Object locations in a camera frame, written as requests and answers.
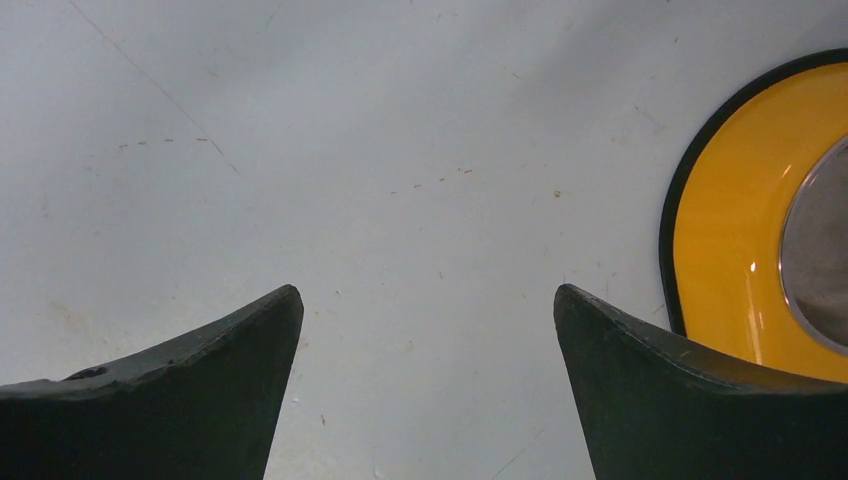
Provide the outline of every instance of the black rim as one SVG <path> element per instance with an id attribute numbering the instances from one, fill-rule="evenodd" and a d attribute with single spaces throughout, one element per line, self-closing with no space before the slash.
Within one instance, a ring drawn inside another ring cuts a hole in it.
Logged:
<path id="1" fill-rule="evenodd" d="M 707 144 L 731 115 L 762 91 L 782 80 L 807 70 L 846 62 L 848 62 L 848 49 L 839 48 L 807 55 L 806 57 L 785 63 L 769 71 L 745 85 L 735 95 L 730 97 L 729 100 L 724 102 L 710 119 L 707 120 L 707 123 L 701 127 L 701 130 L 695 135 L 692 143 L 689 144 L 689 148 L 686 149 L 683 158 L 680 160 L 680 164 L 677 166 L 677 170 L 674 172 L 674 176 L 671 178 L 671 184 L 668 187 L 668 193 L 665 197 L 662 217 L 660 219 L 660 277 L 662 278 L 668 321 L 671 325 L 672 332 L 678 335 L 686 335 L 686 324 L 683 322 L 683 307 L 680 304 L 680 292 L 677 289 L 677 277 L 674 271 L 674 226 L 677 223 L 677 209 L 680 206 L 680 199 L 683 197 L 686 182 L 689 180 L 689 174 L 692 173 L 692 168 L 695 166 L 695 162 L 698 161 L 704 148 L 707 147 Z"/>

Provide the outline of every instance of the scuff mark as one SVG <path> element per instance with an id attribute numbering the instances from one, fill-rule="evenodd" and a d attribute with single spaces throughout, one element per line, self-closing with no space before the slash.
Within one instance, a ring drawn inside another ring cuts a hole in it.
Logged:
<path id="1" fill-rule="evenodd" d="M 503 473 L 503 471 L 504 471 L 504 470 L 506 470 L 507 468 L 509 468 L 509 466 L 510 466 L 510 465 L 512 465 L 512 462 L 514 462 L 515 460 L 517 460 L 517 459 L 518 459 L 518 457 L 520 457 L 520 456 L 521 456 L 524 452 L 526 452 L 526 451 L 527 451 L 527 449 L 528 449 L 528 448 L 530 448 L 530 445 L 533 445 L 533 442 L 535 442 L 535 441 L 539 438 L 539 435 L 541 435 L 541 434 L 542 434 L 542 432 L 544 432 L 544 431 L 545 431 L 545 429 L 544 429 L 544 428 L 543 428 L 543 429 L 541 429 L 541 430 L 539 430 L 539 433 L 537 433 L 537 434 L 536 434 L 536 436 L 535 436 L 535 437 L 533 437 L 533 439 L 532 439 L 532 440 L 530 440 L 529 442 L 527 442 L 527 445 L 524 445 L 524 448 L 522 448 L 520 452 L 516 453 L 516 454 L 515 454 L 515 456 L 514 456 L 514 457 L 512 457 L 512 459 L 511 459 L 510 461 L 506 462 L 506 465 L 504 465 L 503 467 L 501 467 L 501 469 L 500 469 L 500 470 L 498 470 L 498 473 L 496 473 L 496 474 L 494 474 L 494 475 L 492 476 L 492 479 L 491 479 L 491 480 L 495 480 L 496 478 L 498 478 L 498 476 L 499 476 L 501 473 Z"/>
<path id="2" fill-rule="evenodd" d="M 138 64 L 137 64 L 137 63 L 136 63 L 136 62 L 135 62 L 132 58 L 130 58 L 130 56 L 129 56 L 129 55 L 127 55 L 127 53 L 126 53 L 126 52 L 124 52 L 124 51 L 123 51 L 123 49 L 121 49 L 121 47 L 119 47 L 119 46 L 118 46 L 118 44 L 114 42 L 114 40 L 112 40 L 111 38 L 109 38 L 109 36 L 108 36 L 108 35 L 106 35 L 106 33 L 105 33 L 105 32 L 103 32 L 103 30 L 102 30 L 100 27 L 98 27 L 98 26 L 97 26 L 97 24 L 96 24 L 96 23 L 94 23 L 94 21 L 92 21 L 92 20 L 91 20 L 91 18 L 89 18 L 89 16 L 88 16 L 88 15 L 86 15 L 86 13 L 85 13 L 85 12 L 83 12 L 83 11 L 82 11 L 82 9 L 81 9 L 81 8 L 80 8 L 77 4 L 76 4 L 76 2 L 74 2 L 74 0 L 68 0 L 68 3 L 70 3 L 70 4 L 71 4 L 71 6 L 73 6 L 73 7 L 74 7 L 74 9 L 75 9 L 77 12 L 79 12 L 79 14 L 80 14 L 80 15 L 82 15 L 82 17 L 85 19 L 85 21 L 86 21 L 86 22 L 88 22 L 88 23 L 89 23 L 89 25 L 91 25 L 91 26 L 92 26 L 95 30 L 97 30 L 97 33 L 99 33 L 99 34 L 100 34 L 100 36 L 101 36 L 101 37 L 103 37 L 103 39 L 105 39 L 107 42 L 109 42 L 109 44 L 111 44 L 111 45 L 112 45 L 112 47 L 113 47 L 113 48 L 115 48 L 115 50 L 117 50 L 117 51 L 118 51 L 118 53 L 120 53 L 120 54 L 121 54 L 121 56 L 123 56 L 123 57 L 124 57 L 124 59 L 126 59 L 126 61 L 130 63 L 130 65 L 132 65 L 133 67 L 135 67 L 135 69 L 136 69 L 136 70 L 138 70 L 138 71 L 139 71 L 142 75 L 144 75 L 144 77 L 145 77 L 145 78 L 147 78 L 147 80 L 148 80 L 148 81 L 150 81 L 150 83 L 152 83 L 152 84 L 153 84 L 153 86 L 155 86 L 155 87 L 156 87 L 156 88 L 157 88 L 157 89 L 158 89 L 158 90 L 162 93 L 162 95 L 165 95 L 165 98 L 167 98 L 167 99 L 168 99 L 168 100 L 169 100 L 169 101 L 170 101 L 170 102 L 171 102 L 171 103 L 172 103 L 175 107 L 177 107 L 177 109 L 178 109 L 178 110 L 179 110 L 179 111 L 180 111 L 183 115 L 185 115 L 185 116 L 186 116 L 186 118 L 188 118 L 188 119 L 189 119 L 189 121 L 190 121 L 190 122 L 191 122 L 191 123 L 192 123 L 195 127 L 197 127 L 197 129 L 198 129 L 198 130 L 200 130 L 200 131 L 203 133 L 203 136 L 204 136 L 204 137 L 209 137 L 209 135 L 206 133 L 206 131 L 203 129 L 203 127 L 201 127 L 201 126 L 200 126 L 200 124 L 199 124 L 199 123 L 197 123 L 197 120 L 195 120 L 195 119 L 194 119 L 194 117 L 192 117 L 191 115 L 189 115 L 189 113 L 186 111 L 186 109 L 184 109 L 184 108 L 183 108 L 183 107 L 182 107 L 179 103 L 177 103 L 177 101 L 176 101 L 176 100 L 174 100 L 174 97 L 172 97 L 170 93 L 168 93 L 167 91 L 165 91 L 165 89 L 162 87 L 162 85 L 160 85 L 160 84 L 159 84 L 159 82 L 157 82 L 157 81 L 156 81 L 153 77 L 151 77 L 151 76 L 150 76 L 150 74 L 149 74 L 149 73 L 147 73 L 147 72 L 146 72 L 143 68 L 141 68 L 141 66 L 139 66 L 139 65 L 138 65 Z M 210 141 L 212 142 L 212 145 L 215 145 L 215 141 L 214 141 L 214 140 L 212 140 L 212 139 L 210 138 Z M 217 146 L 217 145 L 215 145 L 215 148 L 218 150 L 218 153 L 220 153 L 220 154 L 221 154 L 221 156 L 223 156 L 223 155 L 224 155 L 224 153 L 221 151 L 221 149 L 220 149 L 220 148 L 218 148 L 218 146 Z"/>
<path id="3" fill-rule="evenodd" d="M 280 7 L 282 7 L 282 6 L 283 6 L 283 2 L 278 3 L 277 8 L 275 8 L 274 11 L 271 12 L 271 15 L 268 17 L 268 20 L 265 20 L 265 30 L 268 30 L 268 27 L 271 26 L 271 22 L 274 21 L 274 17 L 277 16 L 277 12 L 280 11 Z"/>

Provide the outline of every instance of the yellow ring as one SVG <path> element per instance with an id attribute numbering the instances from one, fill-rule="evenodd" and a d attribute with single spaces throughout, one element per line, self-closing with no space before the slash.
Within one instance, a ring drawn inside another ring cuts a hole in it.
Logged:
<path id="1" fill-rule="evenodd" d="M 846 61 L 768 85 L 712 134 L 679 198 L 673 269 L 690 339 L 761 365 L 848 383 L 848 357 L 801 327 L 779 271 L 795 194 L 848 134 Z"/>

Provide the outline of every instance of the metallic center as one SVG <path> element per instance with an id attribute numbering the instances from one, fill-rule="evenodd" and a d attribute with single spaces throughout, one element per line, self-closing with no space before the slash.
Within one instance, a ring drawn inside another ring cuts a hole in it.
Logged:
<path id="1" fill-rule="evenodd" d="M 780 257 L 792 314 L 820 343 L 848 354 L 848 137 L 798 189 Z"/>

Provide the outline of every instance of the white surface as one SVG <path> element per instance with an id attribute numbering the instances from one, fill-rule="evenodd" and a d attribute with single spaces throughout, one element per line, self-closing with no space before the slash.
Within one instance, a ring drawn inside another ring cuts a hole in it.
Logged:
<path id="1" fill-rule="evenodd" d="M 0 382 L 292 283 L 268 478 L 591 478 L 556 287 L 664 325 L 683 149 L 848 40 L 844 0 L 75 1 L 0 2 Z"/>

